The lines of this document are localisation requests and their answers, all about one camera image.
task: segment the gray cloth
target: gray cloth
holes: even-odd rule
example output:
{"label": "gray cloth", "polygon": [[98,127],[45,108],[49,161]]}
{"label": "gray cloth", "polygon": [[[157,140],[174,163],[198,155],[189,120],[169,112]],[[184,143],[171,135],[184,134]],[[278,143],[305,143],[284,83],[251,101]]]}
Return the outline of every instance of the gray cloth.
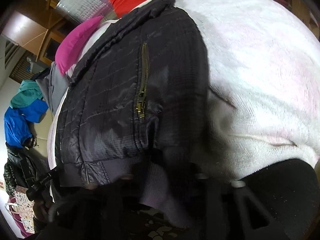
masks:
{"label": "gray cloth", "polygon": [[49,75],[44,79],[36,80],[43,98],[50,110],[56,114],[61,98],[68,88],[68,79],[66,75],[61,76],[56,62],[52,62]]}

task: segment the gold zipper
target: gold zipper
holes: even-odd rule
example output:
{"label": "gold zipper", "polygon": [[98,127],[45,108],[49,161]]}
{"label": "gold zipper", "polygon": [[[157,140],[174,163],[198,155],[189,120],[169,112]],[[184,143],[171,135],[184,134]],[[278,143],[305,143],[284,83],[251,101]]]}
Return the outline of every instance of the gold zipper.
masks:
{"label": "gold zipper", "polygon": [[148,47],[146,43],[143,43],[141,50],[142,59],[142,78],[141,85],[138,94],[137,107],[139,118],[145,117],[146,110],[146,96],[147,96],[147,83],[149,77],[149,58],[148,58]]}

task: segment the zipper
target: zipper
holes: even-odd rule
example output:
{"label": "zipper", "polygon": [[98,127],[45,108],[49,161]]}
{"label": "zipper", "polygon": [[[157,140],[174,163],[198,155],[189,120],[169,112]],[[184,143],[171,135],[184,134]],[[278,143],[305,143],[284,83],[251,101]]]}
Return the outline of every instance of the zipper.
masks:
{"label": "zipper", "polygon": [[84,169],[85,169],[85,179],[87,180],[87,184],[89,184],[89,174],[88,174],[88,168],[87,168],[87,163],[84,163]]}
{"label": "zipper", "polygon": [[141,59],[142,59],[142,78],[141,78],[141,85],[139,89],[136,110],[138,112],[139,118],[144,118],[145,110],[146,110],[147,83],[149,78],[149,57],[148,57],[148,47],[146,43],[143,43],[142,45]]}

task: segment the green clothing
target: green clothing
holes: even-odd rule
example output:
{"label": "green clothing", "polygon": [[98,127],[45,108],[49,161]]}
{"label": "green clothing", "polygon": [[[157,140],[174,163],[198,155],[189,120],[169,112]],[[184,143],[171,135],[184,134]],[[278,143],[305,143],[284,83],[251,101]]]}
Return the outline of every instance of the green clothing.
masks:
{"label": "green clothing", "polygon": [[36,81],[23,80],[18,93],[11,99],[11,108],[30,106],[36,99],[42,99],[42,93]]}

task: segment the patterned shopping bag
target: patterned shopping bag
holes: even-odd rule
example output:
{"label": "patterned shopping bag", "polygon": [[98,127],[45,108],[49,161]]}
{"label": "patterned shopping bag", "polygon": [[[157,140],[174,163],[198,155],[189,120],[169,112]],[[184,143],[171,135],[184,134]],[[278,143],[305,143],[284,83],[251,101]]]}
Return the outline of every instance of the patterned shopping bag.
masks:
{"label": "patterned shopping bag", "polygon": [[29,201],[27,198],[27,188],[25,187],[16,187],[15,198],[16,203],[18,204],[18,212],[21,217],[21,222],[28,233],[35,233],[33,225],[33,201]]}

